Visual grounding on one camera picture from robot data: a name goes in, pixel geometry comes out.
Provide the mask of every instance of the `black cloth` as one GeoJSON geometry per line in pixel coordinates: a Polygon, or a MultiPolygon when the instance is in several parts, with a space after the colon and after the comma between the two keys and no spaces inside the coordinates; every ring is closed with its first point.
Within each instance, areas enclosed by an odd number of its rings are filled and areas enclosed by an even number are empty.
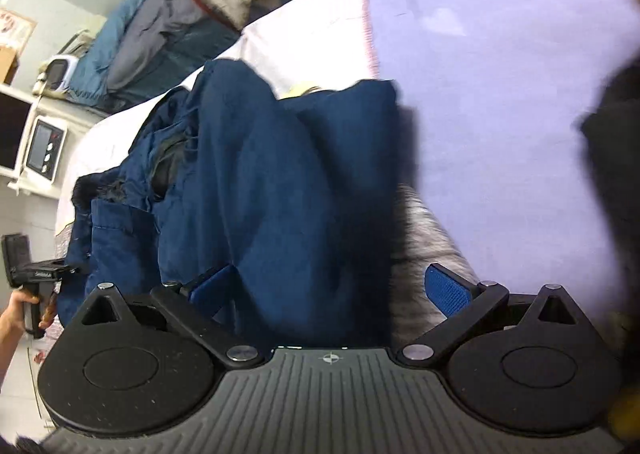
{"type": "Polygon", "coordinates": [[[640,55],[607,86],[582,122],[594,183],[618,241],[636,321],[623,352],[626,384],[640,382],[640,55]]]}
{"type": "Polygon", "coordinates": [[[18,438],[14,446],[0,436],[0,454],[47,454],[47,451],[28,438],[18,438]]]}

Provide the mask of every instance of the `bed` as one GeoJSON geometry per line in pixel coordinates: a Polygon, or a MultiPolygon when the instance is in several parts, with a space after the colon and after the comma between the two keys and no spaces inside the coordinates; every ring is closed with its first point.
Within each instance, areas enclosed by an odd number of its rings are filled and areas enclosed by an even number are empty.
{"type": "MultiPolygon", "coordinates": [[[[219,58],[247,62],[277,97],[395,80],[415,135],[390,280],[401,344],[444,319],[424,295],[431,262],[516,293],[562,283],[596,324],[621,307],[625,278],[575,123],[638,48],[636,0],[293,0],[219,58]]],[[[60,257],[76,179],[121,163],[159,98],[98,123],[76,150],[60,257]]]]}

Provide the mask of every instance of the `blue blanket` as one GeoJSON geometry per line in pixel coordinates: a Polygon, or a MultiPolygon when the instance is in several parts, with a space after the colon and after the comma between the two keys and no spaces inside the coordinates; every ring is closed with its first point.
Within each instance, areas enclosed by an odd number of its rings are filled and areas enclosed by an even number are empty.
{"type": "Polygon", "coordinates": [[[106,97],[109,67],[118,53],[127,26],[144,1],[123,0],[109,15],[91,48],[80,58],[71,76],[66,92],[69,101],[95,106],[106,97]]]}
{"type": "Polygon", "coordinates": [[[194,301],[264,352],[388,344],[398,184],[390,82],[275,100],[247,65],[208,62],[122,165],[78,180],[63,324],[100,282],[125,294],[206,281],[194,301]]]}

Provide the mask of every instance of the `metal screw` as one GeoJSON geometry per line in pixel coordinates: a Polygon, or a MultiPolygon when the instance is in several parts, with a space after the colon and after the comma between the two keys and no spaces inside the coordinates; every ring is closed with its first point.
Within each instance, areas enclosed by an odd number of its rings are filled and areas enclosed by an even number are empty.
{"type": "Polygon", "coordinates": [[[233,346],[226,352],[226,356],[234,362],[248,362],[258,357],[258,350],[253,346],[233,346]]]}
{"type": "Polygon", "coordinates": [[[409,360],[426,360],[433,357],[433,349],[424,344],[411,344],[402,349],[402,354],[409,360]]]}

